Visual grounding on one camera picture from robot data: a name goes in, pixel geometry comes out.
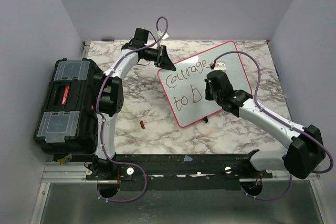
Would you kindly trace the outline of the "whiteboard with pink frame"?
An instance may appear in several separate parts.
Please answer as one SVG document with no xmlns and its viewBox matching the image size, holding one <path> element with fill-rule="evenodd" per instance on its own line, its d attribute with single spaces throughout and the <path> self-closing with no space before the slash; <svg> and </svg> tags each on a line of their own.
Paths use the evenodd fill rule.
<svg viewBox="0 0 336 224">
<path fill-rule="evenodd" d="M 206 75 L 211 72 L 210 63 L 217 56 L 236 51 L 233 41 L 224 42 L 193 56 L 177 61 L 175 71 L 160 69 L 157 72 L 177 124 L 187 127 L 222 108 L 215 101 L 205 99 Z"/>
</svg>

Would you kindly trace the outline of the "dark red marker cap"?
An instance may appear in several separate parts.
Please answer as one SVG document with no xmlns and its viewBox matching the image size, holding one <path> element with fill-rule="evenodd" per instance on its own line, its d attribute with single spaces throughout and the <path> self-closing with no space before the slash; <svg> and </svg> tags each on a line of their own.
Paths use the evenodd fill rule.
<svg viewBox="0 0 336 224">
<path fill-rule="evenodd" d="M 145 129 L 145 126 L 144 126 L 144 122 L 143 122 L 143 121 L 140 121 L 140 125 L 141 125 L 142 129 Z"/>
</svg>

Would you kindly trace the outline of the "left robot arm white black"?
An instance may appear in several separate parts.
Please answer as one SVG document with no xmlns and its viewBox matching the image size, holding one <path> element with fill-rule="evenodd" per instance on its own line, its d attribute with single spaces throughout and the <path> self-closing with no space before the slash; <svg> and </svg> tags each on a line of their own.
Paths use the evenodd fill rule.
<svg viewBox="0 0 336 224">
<path fill-rule="evenodd" d="M 168 37 L 167 31 L 157 30 L 158 39 L 148 45 L 149 31 L 137 28 L 134 37 L 122 46 L 117 61 L 103 73 L 100 78 L 101 87 L 96 99 L 98 120 L 98 144 L 92 160 L 92 171 L 104 179 L 112 179 L 116 175 L 119 162 L 113 158 L 116 154 L 114 138 L 115 126 L 124 102 L 123 79 L 141 59 L 154 62 L 156 67 L 175 71 L 165 45 L 160 41 Z"/>
</svg>

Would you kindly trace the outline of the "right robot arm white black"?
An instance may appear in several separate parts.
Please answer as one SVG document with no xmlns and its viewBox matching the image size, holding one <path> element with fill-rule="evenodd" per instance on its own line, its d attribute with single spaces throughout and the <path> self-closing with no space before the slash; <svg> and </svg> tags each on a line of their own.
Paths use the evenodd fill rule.
<svg viewBox="0 0 336 224">
<path fill-rule="evenodd" d="M 251 94 L 234 90 L 227 74 L 221 70 L 208 73 L 205 82 L 207 100 L 215 101 L 225 112 L 261 128 L 284 147 L 282 151 L 250 152 L 241 165 L 246 177 L 255 177 L 263 170 L 286 170 L 305 179 L 324 160 L 323 140 L 316 126 L 304 127 L 257 105 Z"/>
</svg>

